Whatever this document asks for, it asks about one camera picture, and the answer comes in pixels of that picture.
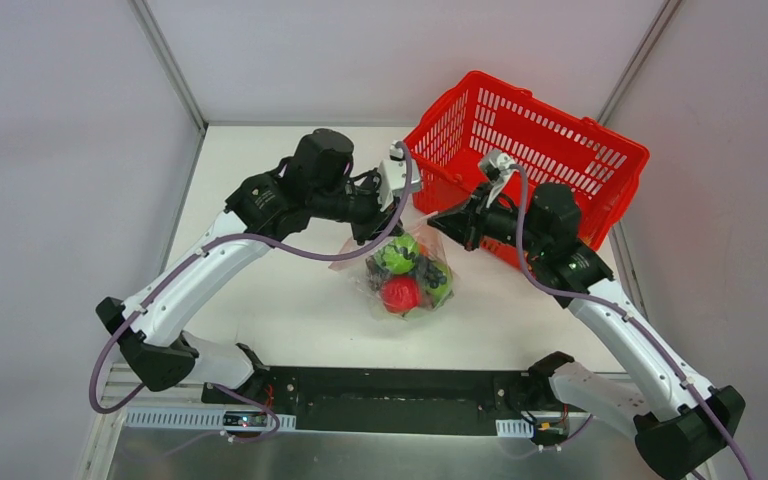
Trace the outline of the green mangosteen fruit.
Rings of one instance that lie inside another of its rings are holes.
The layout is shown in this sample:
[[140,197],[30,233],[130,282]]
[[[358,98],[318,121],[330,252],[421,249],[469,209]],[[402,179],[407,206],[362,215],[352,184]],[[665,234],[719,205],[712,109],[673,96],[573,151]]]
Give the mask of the green mangosteen fruit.
[[394,275],[409,273],[419,256],[419,243],[408,233],[394,237],[374,255],[377,264]]

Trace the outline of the dark grape bunch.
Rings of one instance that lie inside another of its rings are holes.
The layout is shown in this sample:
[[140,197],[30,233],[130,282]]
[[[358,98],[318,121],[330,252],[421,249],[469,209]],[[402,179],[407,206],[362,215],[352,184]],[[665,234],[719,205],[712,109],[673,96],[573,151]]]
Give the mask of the dark grape bunch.
[[445,264],[406,247],[385,247],[368,257],[365,266],[366,282],[373,291],[396,276],[415,279],[428,293],[440,293],[451,286],[451,273]]

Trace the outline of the clear zip top bag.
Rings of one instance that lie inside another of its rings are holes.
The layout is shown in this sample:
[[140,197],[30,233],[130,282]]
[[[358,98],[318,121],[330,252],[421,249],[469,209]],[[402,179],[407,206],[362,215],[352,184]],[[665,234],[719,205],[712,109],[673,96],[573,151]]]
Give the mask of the clear zip top bag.
[[454,297],[458,277],[447,261],[442,234],[429,219],[409,221],[376,249],[329,265],[363,296],[373,318],[419,320]]

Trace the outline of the light green round fruit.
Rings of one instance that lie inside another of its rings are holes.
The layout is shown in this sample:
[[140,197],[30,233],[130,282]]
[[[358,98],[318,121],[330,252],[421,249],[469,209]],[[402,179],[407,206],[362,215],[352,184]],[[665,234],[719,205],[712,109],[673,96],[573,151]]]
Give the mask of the light green round fruit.
[[425,270],[423,289],[432,308],[442,305],[452,294],[453,276],[450,267],[432,260]]

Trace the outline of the red apple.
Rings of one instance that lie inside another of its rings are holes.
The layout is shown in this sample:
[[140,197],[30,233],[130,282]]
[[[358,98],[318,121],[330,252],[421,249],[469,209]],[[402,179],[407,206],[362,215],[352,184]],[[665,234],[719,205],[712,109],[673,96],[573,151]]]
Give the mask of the red apple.
[[410,276],[394,276],[384,282],[379,291],[384,308],[392,314],[403,315],[418,307],[421,292],[417,281]]

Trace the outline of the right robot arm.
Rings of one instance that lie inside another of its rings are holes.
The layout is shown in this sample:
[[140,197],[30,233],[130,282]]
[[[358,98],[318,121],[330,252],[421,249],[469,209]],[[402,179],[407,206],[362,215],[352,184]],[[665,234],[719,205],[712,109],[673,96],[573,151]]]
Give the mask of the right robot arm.
[[694,474],[730,448],[755,476],[734,435],[746,407],[732,386],[718,388],[682,360],[646,321],[612,270],[578,237],[581,211],[569,186],[539,185],[519,207],[480,185],[462,204],[432,215],[429,226],[466,250],[486,239],[516,248],[526,279],[585,324],[625,369],[632,386],[606,380],[563,353],[534,364],[529,400],[543,410],[571,404],[631,439],[663,479]]

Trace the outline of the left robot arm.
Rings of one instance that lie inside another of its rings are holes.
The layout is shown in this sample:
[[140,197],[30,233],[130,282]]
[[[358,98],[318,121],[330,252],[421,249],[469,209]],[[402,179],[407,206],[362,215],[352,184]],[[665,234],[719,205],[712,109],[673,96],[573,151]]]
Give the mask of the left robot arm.
[[[200,239],[143,290],[124,300],[103,299],[96,313],[142,387],[167,390],[192,379],[221,384],[241,404],[265,390],[261,364],[247,347],[219,344],[187,332],[194,315],[244,268],[273,249],[337,262],[377,247],[399,226],[409,195],[419,188],[407,145],[392,144],[387,159],[354,176],[354,145],[344,134],[318,128],[294,153],[245,179],[225,200]],[[351,226],[358,249],[315,254],[285,244],[312,219]]]

